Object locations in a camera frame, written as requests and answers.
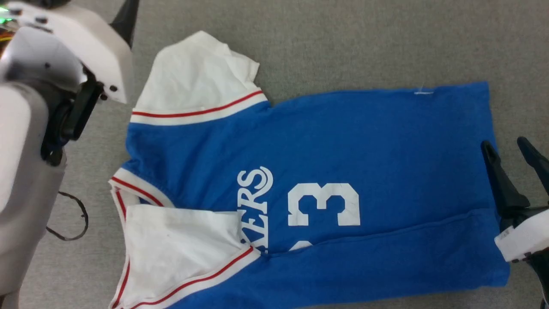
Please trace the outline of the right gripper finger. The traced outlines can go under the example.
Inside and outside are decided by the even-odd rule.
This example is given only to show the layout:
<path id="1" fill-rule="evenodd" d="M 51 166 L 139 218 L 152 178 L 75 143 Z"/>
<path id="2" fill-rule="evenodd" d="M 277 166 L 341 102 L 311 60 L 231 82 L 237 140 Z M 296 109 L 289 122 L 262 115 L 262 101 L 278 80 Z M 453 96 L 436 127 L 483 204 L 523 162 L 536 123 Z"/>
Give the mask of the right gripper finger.
<path id="1" fill-rule="evenodd" d="M 520 136 L 516 139 L 516 143 L 522 153 L 524 160 L 531 166 L 545 189 L 549 194 L 549 160 L 543 156 L 531 143 L 524 137 Z"/>
<path id="2" fill-rule="evenodd" d="M 508 178 L 492 143 L 483 141 L 481 149 L 498 215 L 502 218 L 513 218 L 529 208 L 530 202 Z"/>

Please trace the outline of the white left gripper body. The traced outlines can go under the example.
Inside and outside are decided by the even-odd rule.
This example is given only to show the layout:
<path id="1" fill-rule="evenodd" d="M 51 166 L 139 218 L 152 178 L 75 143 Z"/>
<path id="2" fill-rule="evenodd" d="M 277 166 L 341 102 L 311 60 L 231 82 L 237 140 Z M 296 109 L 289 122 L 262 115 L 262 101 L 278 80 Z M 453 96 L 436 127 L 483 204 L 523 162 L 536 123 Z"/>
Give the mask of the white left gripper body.
<path id="1" fill-rule="evenodd" d="M 1 82 L 37 79 L 76 92 L 95 79 L 100 93 L 116 102 L 129 101 L 131 47 L 95 12 L 74 4 L 45 9 L 8 2 L 1 18 L 16 27 L 1 56 Z"/>

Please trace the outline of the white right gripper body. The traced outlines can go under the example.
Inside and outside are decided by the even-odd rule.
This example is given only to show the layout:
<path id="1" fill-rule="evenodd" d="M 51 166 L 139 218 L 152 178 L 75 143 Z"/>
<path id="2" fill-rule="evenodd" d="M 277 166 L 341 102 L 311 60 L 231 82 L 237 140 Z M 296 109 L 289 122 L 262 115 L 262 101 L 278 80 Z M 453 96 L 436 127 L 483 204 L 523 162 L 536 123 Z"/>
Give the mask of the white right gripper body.
<path id="1" fill-rule="evenodd" d="M 549 247 L 549 210 L 542 211 L 520 223 L 508 227 L 496 238 L 495 244 L 506 262 L 522 260 Z"/>

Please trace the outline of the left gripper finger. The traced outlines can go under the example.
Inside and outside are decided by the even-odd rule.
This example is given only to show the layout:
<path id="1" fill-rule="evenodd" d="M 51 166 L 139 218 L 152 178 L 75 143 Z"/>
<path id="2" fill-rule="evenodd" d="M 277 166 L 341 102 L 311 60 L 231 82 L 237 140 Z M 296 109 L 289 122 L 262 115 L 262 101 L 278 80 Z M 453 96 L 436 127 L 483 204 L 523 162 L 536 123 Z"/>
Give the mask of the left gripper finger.
<path id="1" fill-rule="evenodd" d="M 115 30 L 130 48 L 133 45 L 139 4 L 139 0 L 125 0 L 110 24 L 112 29 Z"/>

